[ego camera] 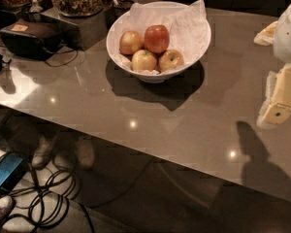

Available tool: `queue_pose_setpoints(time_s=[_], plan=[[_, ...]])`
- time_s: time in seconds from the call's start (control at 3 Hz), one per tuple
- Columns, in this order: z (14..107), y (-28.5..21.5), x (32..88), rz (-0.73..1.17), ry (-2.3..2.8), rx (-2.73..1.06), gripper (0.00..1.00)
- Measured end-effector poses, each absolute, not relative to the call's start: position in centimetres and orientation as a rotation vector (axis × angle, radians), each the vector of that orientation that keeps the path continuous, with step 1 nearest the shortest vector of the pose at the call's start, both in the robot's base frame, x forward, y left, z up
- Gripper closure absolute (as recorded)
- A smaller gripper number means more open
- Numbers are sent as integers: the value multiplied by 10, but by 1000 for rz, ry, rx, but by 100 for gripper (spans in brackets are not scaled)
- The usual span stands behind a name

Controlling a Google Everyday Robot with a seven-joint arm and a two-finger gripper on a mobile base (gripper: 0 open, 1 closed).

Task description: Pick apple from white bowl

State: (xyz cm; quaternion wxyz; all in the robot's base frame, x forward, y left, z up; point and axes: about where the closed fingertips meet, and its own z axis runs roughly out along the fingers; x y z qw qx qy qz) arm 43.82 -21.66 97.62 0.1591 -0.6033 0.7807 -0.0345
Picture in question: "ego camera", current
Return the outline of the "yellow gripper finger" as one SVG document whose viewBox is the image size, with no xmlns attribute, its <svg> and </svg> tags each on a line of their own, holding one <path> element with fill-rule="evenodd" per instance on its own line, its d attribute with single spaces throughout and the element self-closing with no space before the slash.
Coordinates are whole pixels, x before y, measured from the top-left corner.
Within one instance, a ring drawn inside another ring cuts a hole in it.
<svg viewBox="0 0 291 233">
<path fill-rule="evenodd" d="M 254 38 L 253 42 L 260 46 L 269 46 L 274 43 L 275 29 L 277 21 L 272 22 L 261 30 Z"/>
<path fill-rule="evenodd" d="M 257 126 L 271 129 L 291 117 L 291 64 L 285 64 L 278 72 L 269 73 L 265 96 Z"/>
</svg>

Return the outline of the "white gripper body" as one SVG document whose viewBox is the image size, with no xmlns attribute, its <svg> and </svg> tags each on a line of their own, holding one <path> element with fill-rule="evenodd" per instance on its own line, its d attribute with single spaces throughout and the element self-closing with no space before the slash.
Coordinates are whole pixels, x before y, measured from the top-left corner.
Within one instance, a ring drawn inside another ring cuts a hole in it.
<svg viewBox="0 0 291 233">
<path fill-rule="evenodd" d="M 275 57 L 291 63 L 291 4 L 277 21 L 273 47 Z"/>
</svg>

